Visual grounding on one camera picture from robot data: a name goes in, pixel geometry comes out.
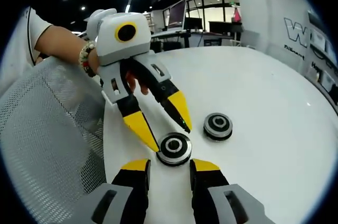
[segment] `hand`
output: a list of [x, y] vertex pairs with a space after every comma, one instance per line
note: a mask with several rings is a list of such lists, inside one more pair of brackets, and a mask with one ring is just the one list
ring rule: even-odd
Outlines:
[[[97, 57], [97, 53], [96, 53], [96, 49], [93, 49], [90, 53], [89, 53], [89, 66], [91, 67], [91, 69], [94, 71], [94, 73], [97, 73], [97, 69], [100, 65], [99, 63], [99, 59]], [[126, 74], [126, 80], [129, 84], [129, 87], [131, 89], [132, 92], [134, 92], [135, 88], [136, 88], [136, 78], [134, 75], [132, 75], [130, 72], [127, 72]], [[143, 95], [147, 95], [148, 94], [148, 88], [142, 83], [142, 82], [138, 82], [140, 87], [141, 87], [141, 92]]]
[[[132, 75], [132, 73], [128, 71], [127, 74], [126, 74], [126, 80], [127, 80], [128, 84], [129, 84], [129, 87], [130, 87], [130, 89], [131, 89], [132, 92], [134, 92], [134, 90], [136, 88], [136, 80], [135, 79], [136, 79], [135, 76]], [[139, 83], [139, 85], [141, 87], [141, 93], [143, 95], [147, 95], [149, 93], [149, 90], [148, 90], [147, 86], [144, 85], [140, 81], [138, 81], [138, 83]]]

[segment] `pink object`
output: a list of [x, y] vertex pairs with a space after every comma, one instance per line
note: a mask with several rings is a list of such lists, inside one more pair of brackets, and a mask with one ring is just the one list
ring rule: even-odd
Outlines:
[[241, 16], [239, 15], [238, 9], [236, 7], [234, 8], [234, 21], [235, 22], [241, 21]]

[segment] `computer monitor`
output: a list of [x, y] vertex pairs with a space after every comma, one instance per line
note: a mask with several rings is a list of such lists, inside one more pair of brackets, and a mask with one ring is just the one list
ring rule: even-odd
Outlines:
[[202, 30], [202, 19], [201, 18], [192, 18], [186, 17], [184, 21], [185, 30]]
[[168, 30], [181, 30], [184, 26], [186, 0], [181, 0], [170, 7]]

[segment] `black eye circle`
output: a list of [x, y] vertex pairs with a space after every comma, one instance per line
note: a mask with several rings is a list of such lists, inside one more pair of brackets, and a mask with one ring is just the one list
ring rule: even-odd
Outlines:
[[135, 34], [136, 34], [135, 27], [128, 24], [124, 25], [122, 28], [119, 29], [117, 36], [121, 41], [127, 42], [131, 40]]

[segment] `gray gripper base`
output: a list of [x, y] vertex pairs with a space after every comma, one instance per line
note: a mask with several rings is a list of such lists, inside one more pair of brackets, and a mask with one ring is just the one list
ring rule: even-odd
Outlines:
[[275, 224], [264, 213], [264, 206], [237, 184], [208, 188], [215, 204], [219, 224], [237, 224], [231, 204], [245, 224]]
[[[156, 59], [156, 55], [153, 51], [136, 55], [132, 57], [132, 59], [135, 59], [137, 62], [142, 64], [155, 77], [158, 82], [171, 79], [171, 75], [169, 74], [167, 68]], [[120, 61], [109, 64], [107, 66], [100, 66], [98, 68], [98, 74], [104, 82], [103, 91], [105, 92], [106, 96], [112, 104], [129, 95], [122, 82]], [[111, 82], [113, 80], [116, 82], [119, 93], [115, 93], [112, 88]]]
[[154, 51], [134, 56], [133, 59], [142, 64], [158, 82], [171, 79], [168, 69], [156, 58]]
[[[102, 87], [103, 91], [105, 92], [112, 104], [129, 95], [122, 82], [119, 61], [113, 64], [109, 64], [107, 66], [100, 66], [98, 68], [98, 74], [104, 82], [104, 85]], [[118, 93], [114, 92], [114, 89], [112, 88], [111, 83], [113, 80], [116, 82]]]
[[95, 219], [93, 220], [94, 212], [99, 205], [100, 207], [107, 205], [106, 202], [101, 202], [106, 193], [109, 193], [109, 197], [113, 199], [107, 211], [103, 213], [102, 224], [120, 224], [123, 210], [132, 190], [131, 187], [103, 183], [82, 197], [75, 206], [74, 214], [62, 224], [96, 224]]

